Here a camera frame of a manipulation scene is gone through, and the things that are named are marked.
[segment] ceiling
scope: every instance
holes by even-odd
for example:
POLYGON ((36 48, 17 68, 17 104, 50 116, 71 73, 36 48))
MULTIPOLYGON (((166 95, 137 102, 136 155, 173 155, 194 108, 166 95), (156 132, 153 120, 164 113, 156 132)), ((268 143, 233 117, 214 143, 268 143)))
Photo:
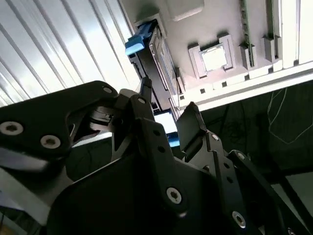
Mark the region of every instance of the ceiling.
POLYGON ((134 90, 116 0, 0 1, 0 107, 94 80, 134 90))

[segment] black bracket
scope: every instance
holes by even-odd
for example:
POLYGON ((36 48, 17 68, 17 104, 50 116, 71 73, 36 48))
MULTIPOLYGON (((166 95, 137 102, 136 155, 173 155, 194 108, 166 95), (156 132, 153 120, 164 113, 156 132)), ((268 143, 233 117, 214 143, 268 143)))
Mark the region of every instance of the black bracket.
POLYGON ((219 189, 221 208, 236 234, 261 234, 247 215, 235 168, 224 154, 222 141, 205 127, 198 107, 191 102, 178 119, 181 148, 185 161, 209 172, 219 189), (186 128, 183 123, 192 123, 186 128))
POLYGON ((257 171, 252 162, 242 152, 232 150, 228 154, 228 158, 235 164, 245 178, 251 180, 260 192, 269 198, 269 203, 272 205, 270 210, 272 214, 268 215, 268 217, 271 218, 269 225, 276 228, 276 234, 288 235, 291 234, 290 231, 293 232, 292 234, 310 234, 292 213, 289 207, 277 195, 266 179, 257 171))

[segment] dark background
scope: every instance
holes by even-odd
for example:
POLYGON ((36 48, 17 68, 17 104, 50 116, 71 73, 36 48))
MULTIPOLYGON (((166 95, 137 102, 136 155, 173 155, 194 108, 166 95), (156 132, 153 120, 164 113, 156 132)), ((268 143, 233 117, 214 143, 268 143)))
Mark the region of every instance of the dark background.
MULTIPOLYGON (((279 115, 271 126, 274 134, 284 141, 292 141, 313 121, 313 82, 289 87, 279 115)), ((271 120, 276 115, 284 97, 285 89, 272 102, 271 120)), ((224 149, 238 149, 248 155, 264 174, 272 171, 268 166, 270 155, 286 175, 313 170, 313 128, 296 141, 285 144, 268 132, 268 104, 272 93, 259 95, 202 112, 207 129, 222 139, 224 149)), ((108 164, 111 159, 111 139, 105 139, 74 148, 67 160, 67 173, 73 180, 108 164)), ((182 158, 179 147, 172 149, 182 158)))

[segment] square bracket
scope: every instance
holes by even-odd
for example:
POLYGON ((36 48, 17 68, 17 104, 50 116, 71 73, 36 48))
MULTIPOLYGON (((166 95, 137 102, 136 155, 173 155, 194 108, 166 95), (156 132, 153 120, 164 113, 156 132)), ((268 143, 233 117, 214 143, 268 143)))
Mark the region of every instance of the square bracket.
POLYGON ((282 59, 282 38, 275 36, 275 39, 264 37, 265 58, 272 63, 277 62, 278 59, 282 59))
POLYGON ((253 66, 251 66, 250 56, 249 56, 249 48, 245 45, 240 46, 241 57, 243 60, 243 66, 247 70, 251 70, 253 67, 257 66, 257 57, 256 57, 256 48, 254 45, 251 45, 252 58, 253 58, 253 66))

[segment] screw head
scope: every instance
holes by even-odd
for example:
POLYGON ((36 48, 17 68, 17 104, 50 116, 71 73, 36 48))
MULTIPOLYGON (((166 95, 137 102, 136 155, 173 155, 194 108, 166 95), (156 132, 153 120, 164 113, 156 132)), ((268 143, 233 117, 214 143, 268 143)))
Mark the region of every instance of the screw head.
POLYGON ((169 187, 166 190, 166 195, 171 200, 171 202, 173 202, 175 204, 181 203, 181 194, 176 188, 169 187))
POLYGON ((213 138, 213 139, 215 139, 216 141, 218 141, 218 140, 219 140, 218 136, 217 136, 217 135, 215 135, 215 134, 212 134, 212 138, 213 138))
POLYGON ((245 159, 245 157, 244 157, 244 155, 243 155, 242 153, 237 153, 237 156, 238 156, 241 160, 244 160, 244 159, 245 159))
POLYGON ((49 149, 55 149, 55 148, 60 147, 60 145, 61 145, 60 139, 58 137, 52 136, 52 135, 43 136, 40 139, 40 143, 43 147, 49 148, 49 149))
POLYGON ((293 232, 293 230, 291 228, 288 228, 288 234, 289 235, 295 235, 295 233, 293 232))
POLYGON ((243 216, 239 212, 233 211, 231 216, 233 217, 234 221, 239 225, 240 228, 244 229, 246 227, 245 218, 243 218, 243 216))
POLYGON ((6 121, 1 123, 0 132, 8 136, 16 136, 24 131, 24 128, 21 124, 15 121, 6 121))
POLYGON ((140 103, 143 103, 143 104, 146 103, 146 101, 145 101, 144 99, 142 99, 142 98, 138 98, 138 101, 139 101, 140 103))
POLYGON ((107 93, 112 93, 112 90, 108 87, 104 87, 103 90, 107 93))

